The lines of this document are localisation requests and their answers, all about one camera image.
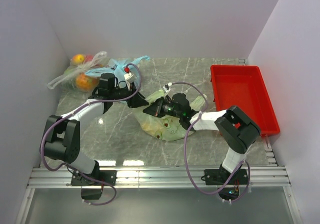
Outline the light green plastic bag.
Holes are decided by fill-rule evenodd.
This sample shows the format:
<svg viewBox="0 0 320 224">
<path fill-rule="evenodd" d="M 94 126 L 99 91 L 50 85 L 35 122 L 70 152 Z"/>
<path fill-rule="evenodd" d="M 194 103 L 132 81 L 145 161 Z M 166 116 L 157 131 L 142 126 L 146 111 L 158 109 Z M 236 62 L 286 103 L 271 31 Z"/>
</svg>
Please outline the light green plastic bag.
<svg viewBox="0 0 320 224">
<path fill-rule="evenodd" d="M 164 97 L 163 90 L 157 90 L 153 94 L 149 95 L 146 100 L 149 103 L 153 103 L 157 98 Z M 198 96 L 190 107 L 195 111 L 200 111 L 200 108 L 204 105 L 205 100 L 203 97 Z M 152 115 L 143 113 L 143 110 L 147 106 L 134 108 L 132 113 L 135 119 L 139 122 L 141 129 L 147 134 L 165 141 L 175 141 L 183 139 L 186 135 L 186 129 L 179 123 L 179 118 L 165 115 L 161 118 L 154 117 Z"/>
</svg>

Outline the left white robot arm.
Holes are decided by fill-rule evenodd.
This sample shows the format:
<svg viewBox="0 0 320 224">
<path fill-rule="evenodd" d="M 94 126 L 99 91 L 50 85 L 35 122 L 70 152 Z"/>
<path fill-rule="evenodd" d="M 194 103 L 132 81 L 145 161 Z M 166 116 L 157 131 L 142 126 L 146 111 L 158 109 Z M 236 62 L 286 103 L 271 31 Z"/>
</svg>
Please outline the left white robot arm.
<svg viewBox="0 0 320 224">
<path fill-rule="evenodd" d="M 49 171 L 57 171 L 58 168 L 47 164 L 46 158 L 60 160 L 89 185 L 101 183 L 98 161 L 81 152 L 81 131 L 94 118 L 105 114 L 115 102 L 124 101 L 130 108 L 146 106 L 148 102 L 139 93 L 140 86 L 134 83 L 136 79 L 137 76 L 128 70 L 124 74 L 125 85 L 120 87 L 119 78 L 113 73 L 104 73 L 84 104 L 62 116 L 49 116 L 39 148 L 44 166 Z"/>
</svg>

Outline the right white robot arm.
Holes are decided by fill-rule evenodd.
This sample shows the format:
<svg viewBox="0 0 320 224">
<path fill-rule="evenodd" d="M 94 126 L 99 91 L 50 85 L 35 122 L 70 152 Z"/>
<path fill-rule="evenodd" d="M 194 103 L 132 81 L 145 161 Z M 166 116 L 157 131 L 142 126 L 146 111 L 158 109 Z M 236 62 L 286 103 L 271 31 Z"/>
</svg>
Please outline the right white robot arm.
<svg viewBox="0 0 320 224">
<path fill-rule="evenodd" d="M 216 112 L 196 111 L 182 93 L 172 98 L 158 98 L 143 112 L 157 118 L 165 115 L 176 117 L 185 130 L 219 131 L 228 144 L 227 154 L 220 166 L 220 178 L 226 184 L 237 179 L 238 164 L 245 160 L 249 147 L 261 134 L 259 126 L 238 106 Z"/>
</svg>

